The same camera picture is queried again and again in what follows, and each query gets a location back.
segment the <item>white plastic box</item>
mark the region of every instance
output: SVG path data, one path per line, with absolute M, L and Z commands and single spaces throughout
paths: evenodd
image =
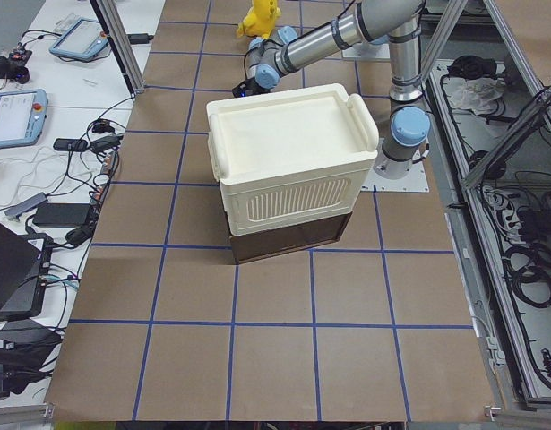
M 232 235 L 352 211 L 379 140 L 358 94 L 323 85 L 212 101 L 207 114 Z

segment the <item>ribbed vent panel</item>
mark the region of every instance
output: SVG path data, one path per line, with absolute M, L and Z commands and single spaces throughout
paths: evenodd
M 332 179 L 256 195 L 247 202 L 249 219 L 261 221 L 333 206 L 340 202 L 349 184 L 347 178 Z

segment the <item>camera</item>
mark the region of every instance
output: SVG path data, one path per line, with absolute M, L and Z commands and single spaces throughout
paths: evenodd
M 0 56 L 0 79 L 9 79 L 18 83 L 26 83 L 30 79 L 28 69 L 17 65 L 5 56 Z

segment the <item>bin handle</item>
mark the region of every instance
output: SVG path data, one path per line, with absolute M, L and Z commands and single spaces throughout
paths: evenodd
M 371 151 L 376 150 L 376 145 L 374 148 L 369 148 L 372 142 L 378 142 L 379 132 L 376 128 L 375 121 L 371 116 L 368 108 L 366 107 L 363 98 L 358 94 L 351 94 L 347 100 L 347 108 L 352 109 L 355 112 L 355 118 L 359 122 L 359 125 L 363 127 L 363 130 L 366 134 L 366 145 L 367 149 Z
M 210 136 L 209 148 L 211 153 L 211 164 L 213 173 L 217 180 L 229 176 L 228 154 L 226 153 L 223 135 L 221 134 L 220 118 L 217 114 L 210 115 Z

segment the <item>white mounting plate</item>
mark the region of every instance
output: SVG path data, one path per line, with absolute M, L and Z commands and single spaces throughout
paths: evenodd
M 389 44 L 372 45 L 368 42 L 361 42 L 349 49 L 341 51 L 343 60 L 353 61 L 391 61 Z
M 373 169 L 368 172 L 361 191 L 395 192 L 395 193 L 428 193 L 428 181 L 422 161 L 413 164 L 409 173 L 402 179 L 387 179 L 378 175 Z

